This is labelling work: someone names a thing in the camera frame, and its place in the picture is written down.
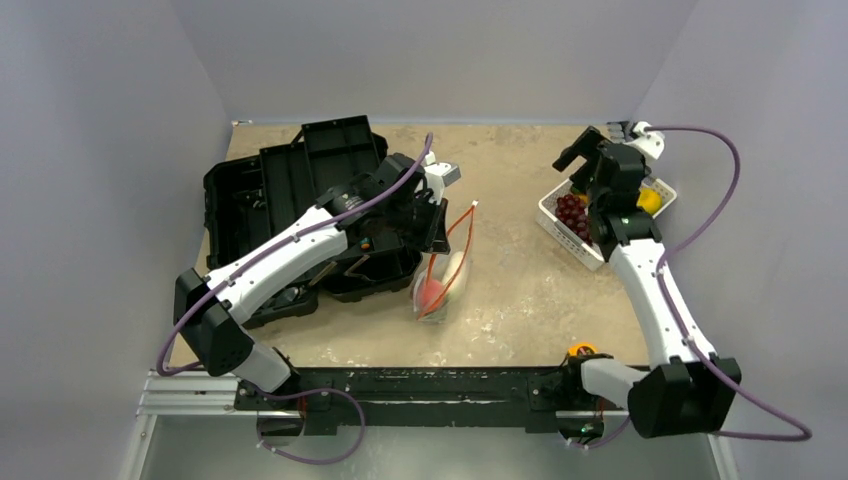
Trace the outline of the clear zip bag orange zipper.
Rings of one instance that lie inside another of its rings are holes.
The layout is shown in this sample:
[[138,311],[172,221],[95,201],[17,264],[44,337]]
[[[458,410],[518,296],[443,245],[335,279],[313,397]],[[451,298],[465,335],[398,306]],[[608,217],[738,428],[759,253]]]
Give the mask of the clear zip bag orange zipper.
[[410,291],[416,321],[441,324],[456,317],[461,310],[472,266],[478,205],[479,202],[473,200],[447,228],[450,252],[431,254],[416,275]]

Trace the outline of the pink peach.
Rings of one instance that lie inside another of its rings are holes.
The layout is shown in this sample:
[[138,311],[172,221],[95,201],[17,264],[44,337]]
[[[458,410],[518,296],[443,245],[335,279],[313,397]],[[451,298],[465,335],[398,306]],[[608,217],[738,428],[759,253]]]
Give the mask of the pink peach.
[[417,306],[421,311],[437,308],[443,291],[444,286],[439,280],[425,278],[417,290]]

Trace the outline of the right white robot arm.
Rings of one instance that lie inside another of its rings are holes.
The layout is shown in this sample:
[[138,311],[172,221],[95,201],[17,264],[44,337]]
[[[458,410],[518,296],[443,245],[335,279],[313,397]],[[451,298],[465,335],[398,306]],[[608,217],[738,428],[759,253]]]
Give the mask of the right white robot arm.
[[697,327],[661,264],[667,250],[656,220],[637,204],[663,148],[663,138],[647,129],[615,143],[588,127],[552,165],[563,171],[585,161],[569,180],[588,198],[589,236],[627,292],[650,366],[641,371],[607,354],[580,355],[566,361],[561,392],[576,407],[602,397],[626,408],[643,438],[717,432],[741,379],[737,361],[720,357]]

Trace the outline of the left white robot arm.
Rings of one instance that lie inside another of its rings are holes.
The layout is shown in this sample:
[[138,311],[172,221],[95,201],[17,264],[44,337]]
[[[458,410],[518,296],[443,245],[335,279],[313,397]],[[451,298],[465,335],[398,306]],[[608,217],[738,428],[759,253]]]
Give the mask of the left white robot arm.
[[273,295],[308,270],[367,237],[397,234],[421,253],[445,254],[448,186],[461,177],[457,165],[387,157],[373,173],[330,188],[282,233],[228,265],[175,281],[174,328],[210,376],[234,374],[259,388],[272,408],[297,399],[298,382],[286,356],[255,340],[245,322]]

